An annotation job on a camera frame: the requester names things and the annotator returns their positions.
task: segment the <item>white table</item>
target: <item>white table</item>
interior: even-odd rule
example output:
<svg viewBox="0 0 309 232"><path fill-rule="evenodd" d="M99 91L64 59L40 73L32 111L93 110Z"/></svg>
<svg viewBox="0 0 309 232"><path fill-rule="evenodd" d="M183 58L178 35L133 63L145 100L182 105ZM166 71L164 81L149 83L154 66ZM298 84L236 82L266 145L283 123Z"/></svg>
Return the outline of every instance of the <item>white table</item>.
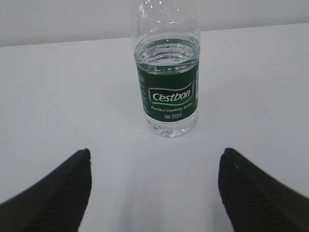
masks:
<svg viewBox="0 0 309 232"><path fill-rule="evenodd" d="M130 39L0 48L0 202L92 153L81 232L231 232L217 188L233 147L309 196L309 24L203 32L199 122L145 126Z"/></svg>

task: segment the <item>water bottle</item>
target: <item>water bottle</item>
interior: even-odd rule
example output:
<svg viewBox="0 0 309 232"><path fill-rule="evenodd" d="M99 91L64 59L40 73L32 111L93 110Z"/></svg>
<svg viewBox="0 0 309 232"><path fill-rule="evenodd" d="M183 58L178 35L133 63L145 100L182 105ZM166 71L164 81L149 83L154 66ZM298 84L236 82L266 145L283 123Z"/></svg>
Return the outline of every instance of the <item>water bottle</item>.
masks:
<svg viewBox="0 0 309 232"><path fill-rule="evenodd" d="M174 137L197 123L200 29L191 0L141 0L132 45L146 121Z"/></svg>

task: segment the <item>water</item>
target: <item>water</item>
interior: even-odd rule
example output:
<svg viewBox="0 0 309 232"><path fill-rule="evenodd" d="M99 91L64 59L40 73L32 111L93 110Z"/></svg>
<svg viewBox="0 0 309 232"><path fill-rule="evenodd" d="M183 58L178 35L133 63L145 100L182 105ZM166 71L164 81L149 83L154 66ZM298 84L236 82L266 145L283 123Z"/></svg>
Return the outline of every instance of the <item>water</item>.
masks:
<svg viewBox="0 0 309 232"><path fill-rule="evenodd" d="M200 46L193 37L170 39L148 39L141 41L134 51L137 67L155 75L174 75L192 69L199 60ZM189 117L176 122L161 122L145 118L155 133L163 136L179 136L190 131L197 122L197 109Z"/></svg>

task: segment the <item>white wall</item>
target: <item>white wall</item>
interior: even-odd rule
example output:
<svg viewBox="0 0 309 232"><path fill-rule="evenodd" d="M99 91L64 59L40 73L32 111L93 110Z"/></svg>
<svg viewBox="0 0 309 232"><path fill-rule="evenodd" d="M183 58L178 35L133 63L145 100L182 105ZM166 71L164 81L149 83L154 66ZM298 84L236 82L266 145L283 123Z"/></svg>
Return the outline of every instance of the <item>white wall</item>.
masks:
<svg viewBox="0 0 309 232"><path fill-rule="evenodd" d="M0 46L129 36L132 0L0 0ZM308 23L309 0L198 0L202 30Z"/></svg>

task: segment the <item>plastic bottle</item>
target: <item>plastic bottle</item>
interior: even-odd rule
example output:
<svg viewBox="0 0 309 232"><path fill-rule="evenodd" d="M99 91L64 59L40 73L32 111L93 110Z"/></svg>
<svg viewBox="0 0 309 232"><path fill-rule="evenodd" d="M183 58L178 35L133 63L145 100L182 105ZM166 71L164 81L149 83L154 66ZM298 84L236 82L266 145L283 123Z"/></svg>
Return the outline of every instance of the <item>plastic bottle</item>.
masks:
<svg viewBox="0 0 309 232"><path fill-rule="evenodd" d="M155 133L179 136L198 119L200 29L190 0L141 0L132 44L145 118Z"/></svg>

